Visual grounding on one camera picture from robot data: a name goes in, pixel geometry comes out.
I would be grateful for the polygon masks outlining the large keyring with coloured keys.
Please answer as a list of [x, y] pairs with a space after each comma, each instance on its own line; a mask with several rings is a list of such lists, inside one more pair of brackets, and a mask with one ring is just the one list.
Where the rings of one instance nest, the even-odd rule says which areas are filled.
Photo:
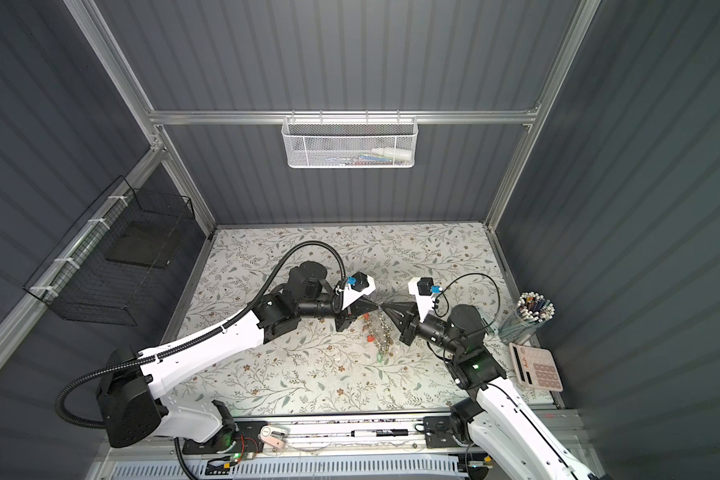
[[380, 310], [365, 313], [361, 320], [362, 329], [366, 334], [368, 343], [373, 344], [377, 349], [376, 359], [380, 364], [387, 364], [394, 350], [394, 325], [386, 314]]

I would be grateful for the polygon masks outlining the black marker pen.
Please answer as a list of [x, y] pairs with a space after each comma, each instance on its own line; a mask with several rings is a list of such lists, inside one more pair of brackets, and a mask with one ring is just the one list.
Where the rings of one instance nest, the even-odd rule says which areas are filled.
[[350, 433], [354, 438], [384, 438], [384, 437], [407, 437], [407, 429], [360, 429]]

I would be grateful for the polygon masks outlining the white bottle in basket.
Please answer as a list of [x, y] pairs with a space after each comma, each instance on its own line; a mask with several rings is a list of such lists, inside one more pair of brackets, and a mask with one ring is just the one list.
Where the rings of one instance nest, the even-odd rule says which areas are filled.
[[395, 164], [411, 163], [414, 158], [414, 152], [409, 149], [382, 147], [373, 148], [371, 153], [380, 158], [385, 158]]

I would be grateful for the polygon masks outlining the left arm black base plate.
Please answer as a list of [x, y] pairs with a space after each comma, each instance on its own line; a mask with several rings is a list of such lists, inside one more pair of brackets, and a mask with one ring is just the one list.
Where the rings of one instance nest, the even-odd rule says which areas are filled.
[[184, 455], [261, 453], [263, 442], [259, 434], [267, 425], [264, 421], [237, 422], [235, 428], [224, 426], [205, 443], [185, 440], [181, 450]]

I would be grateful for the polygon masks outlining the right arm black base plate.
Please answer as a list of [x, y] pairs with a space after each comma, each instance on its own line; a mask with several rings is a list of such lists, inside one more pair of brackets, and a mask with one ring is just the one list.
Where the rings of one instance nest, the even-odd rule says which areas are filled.
[[496, 445], [486, 439], [475, 443], [469, 433], [470, 425], [477, 426], [483, 420], [490, 420], [487, 412], [474, 415], [467, 421], [452, 415], [425, 416], [421, 422], [422, 427], [418, 427], [418, 430], [424, 434], [426, 445], [430, 449], [470, 447], [471, 450], [496, 453]]

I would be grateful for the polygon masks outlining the pink calculator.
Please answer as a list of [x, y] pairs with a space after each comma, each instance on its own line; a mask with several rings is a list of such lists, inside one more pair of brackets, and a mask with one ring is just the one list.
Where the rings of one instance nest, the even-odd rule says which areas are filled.
[[549, 350], [510, 343], [509, 352], [515, 378], [519, 384], [550, 392], [564, 390], [554, 358]]

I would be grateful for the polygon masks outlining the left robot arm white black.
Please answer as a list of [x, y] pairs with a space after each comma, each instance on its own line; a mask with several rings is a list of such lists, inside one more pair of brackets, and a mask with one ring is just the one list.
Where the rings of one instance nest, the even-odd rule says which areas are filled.
[[134, 358], [138, 366], [105, 375], [97, 402], [108, 442], [113, 448], [135, 445], [149, 437], [177, 437], [214, 443], [234, 420], [221, 402], [198, 404], [172, 397], [173, 389], [206, 368], [237, 353], [292, 332], [304, 317], [328, 317], [339, 331], [375, 310], [370, 296], [374, 279], [356, 272], [332, 288], [326, 268], [305, 261], [292, 268], [287, 281], [254, 300], [238, 320], [228, 319], [182, 339], [137, 354], [114, 353], [110, 360]]

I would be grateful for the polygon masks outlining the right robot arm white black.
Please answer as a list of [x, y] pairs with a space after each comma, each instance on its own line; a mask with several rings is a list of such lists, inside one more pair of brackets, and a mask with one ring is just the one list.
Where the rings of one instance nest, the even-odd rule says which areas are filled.
[[455, 439], [487, 453], [511, 479], [596, 479], [527, 406], [505, 369], [484, 345], [486, 324], [478, 309], [457, 305], [441, 319], [421, 314], [414, 302], [380, 309], [410, 345], [420, 338], [443, 351], [444, 365], [468, 398], [450, 407]]

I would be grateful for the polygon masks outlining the clear cup of pens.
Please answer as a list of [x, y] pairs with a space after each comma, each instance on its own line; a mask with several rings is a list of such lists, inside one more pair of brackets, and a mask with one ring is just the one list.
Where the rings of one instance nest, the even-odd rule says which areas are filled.
[[498, 328], [500, 340], [522, 344], [536, 333], [556, 312], [553, 302], [537, 292], [523, 292]]

